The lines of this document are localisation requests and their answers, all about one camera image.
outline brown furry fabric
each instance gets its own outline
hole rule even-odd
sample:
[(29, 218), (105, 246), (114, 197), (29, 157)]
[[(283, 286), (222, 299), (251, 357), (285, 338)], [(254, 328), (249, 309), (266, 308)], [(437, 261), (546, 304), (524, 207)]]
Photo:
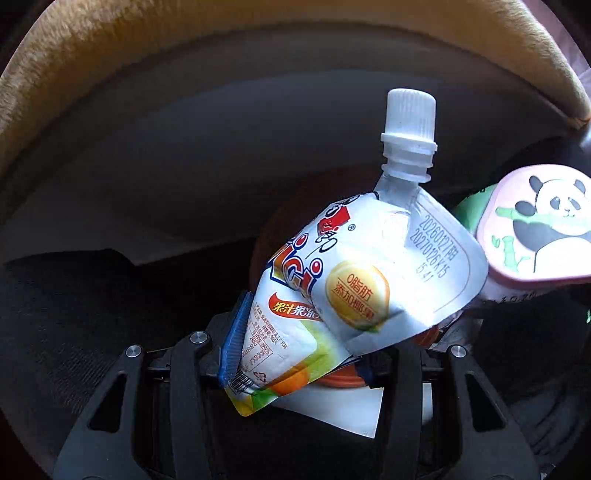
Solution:
[(122, 66), (206, 35), (316, 21), (430, 35), (523, 77), (573, 119), (591, 116), (578, 78), (519, 0), (56, 0), (0, 77), (0, 176), (57, 115)]

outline pink fabric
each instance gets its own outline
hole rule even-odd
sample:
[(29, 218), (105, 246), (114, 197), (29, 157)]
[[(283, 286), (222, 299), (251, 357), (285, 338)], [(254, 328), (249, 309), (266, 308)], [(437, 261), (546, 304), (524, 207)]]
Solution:
[(570, 67), (579, 77), (587, 95), (591, 97), (591, 67), (554, 12), (542, 0), (521, 0), (540, 22), (562, 51)]

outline panda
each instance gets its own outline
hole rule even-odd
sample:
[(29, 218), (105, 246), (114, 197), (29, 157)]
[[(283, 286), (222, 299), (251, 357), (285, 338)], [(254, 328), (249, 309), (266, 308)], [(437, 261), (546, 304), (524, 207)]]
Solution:
[[(591, 206), (585, 196), (581, 180), (574, 183), (555, 179), (542, 182), (530, 177), (530, 186), (535, 195), (535, 204), (519, 201), (515, 210), (524, 216), (556, 215), (562, 218), (589, 219)], [(576, 274), (591, 267), (591, 231), (586, 226), (561, 223), (550, 226), (546, 223), (513, 221), (515, 238), (534, 252), (536, 274), (552, 274), (568, 271)]]

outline silver bolt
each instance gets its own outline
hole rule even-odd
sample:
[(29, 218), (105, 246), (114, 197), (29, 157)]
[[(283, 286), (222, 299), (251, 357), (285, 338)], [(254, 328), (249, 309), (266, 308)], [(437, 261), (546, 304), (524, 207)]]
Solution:
[(132, 345), (126, 351), (125, 355), (129, 358), (134, 358), (142, 352), (142, 348), (139, 345)]
[(202, 330), (199, 330), (198, 332), (194, 332), (189, 337), (189, 340), (191, 340), (192, 343), (196, 343), (197, 345), (199, 345), (200, 343), (205, 343), (205, 342), (207, 342), (207, 332), (204, 332)]
[(464, 358), (466, 349), (462, 345), (454, 345), (452, 346), (452, 355), (456, 358)]

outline barcode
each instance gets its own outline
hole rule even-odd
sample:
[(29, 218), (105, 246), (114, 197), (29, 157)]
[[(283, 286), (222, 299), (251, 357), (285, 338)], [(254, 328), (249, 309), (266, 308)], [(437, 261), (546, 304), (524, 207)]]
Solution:
[(242, 370), (236, 372), (236, 375), (234, 375), (234, 378), (230, 380), (228, 386), (235, 392), (242, 392), (248, 394), (254, 393), (255, 390), (258, 390), (256, 383), (254, 383), (253, 380), (247, 377)]

